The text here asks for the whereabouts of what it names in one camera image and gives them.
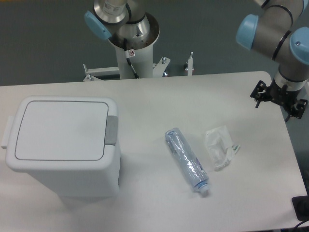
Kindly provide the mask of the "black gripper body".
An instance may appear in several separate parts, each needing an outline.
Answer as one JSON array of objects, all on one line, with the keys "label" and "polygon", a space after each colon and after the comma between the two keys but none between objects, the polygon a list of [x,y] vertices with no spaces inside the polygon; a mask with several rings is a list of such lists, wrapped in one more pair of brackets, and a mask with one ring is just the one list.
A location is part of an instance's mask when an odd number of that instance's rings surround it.
[{"label": "black gripper body", "polygon": [[259,107],[261,102],[272,102],[281,106],[288,114],[285,119],[285,122],[287,122],[291,117],[301,119],[308,106],[308,100],[297,98],[300,91],[300,89],[297,91],[288,90],[287,84],[279,87],[274,80],[270,86],[267,86],[260,80],[250,94],[250,97],[255,100],[256,108]]}]

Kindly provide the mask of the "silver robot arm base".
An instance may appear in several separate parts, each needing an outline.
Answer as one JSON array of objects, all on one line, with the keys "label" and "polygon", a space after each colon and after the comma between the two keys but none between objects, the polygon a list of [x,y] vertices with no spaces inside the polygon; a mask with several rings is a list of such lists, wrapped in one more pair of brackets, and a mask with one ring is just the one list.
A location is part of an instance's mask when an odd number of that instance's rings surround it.
[{"label": "silver robot arm base", "polygon": [[125,50],[151,46],[160,33],[157,20],[146,12],[142,0],[96,0],[84,20],[99,39]]}]

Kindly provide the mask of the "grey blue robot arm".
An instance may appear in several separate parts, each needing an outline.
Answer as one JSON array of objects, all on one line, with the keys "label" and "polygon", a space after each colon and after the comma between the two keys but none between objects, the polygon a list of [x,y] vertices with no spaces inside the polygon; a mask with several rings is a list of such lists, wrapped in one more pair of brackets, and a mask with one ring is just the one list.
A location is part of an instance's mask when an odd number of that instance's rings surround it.
[{"label": "grey blue robot arm", "polygon": [[309,80],[309,29],[290,29],[309,5],[307,0],[259,0],[262,16],[250,14],[241,22],[236,41],[279,64],[271,84],[259,81],[250,97],[259,105],[272,102],[288,116],[301,119],[309,102],[298,99]]}]

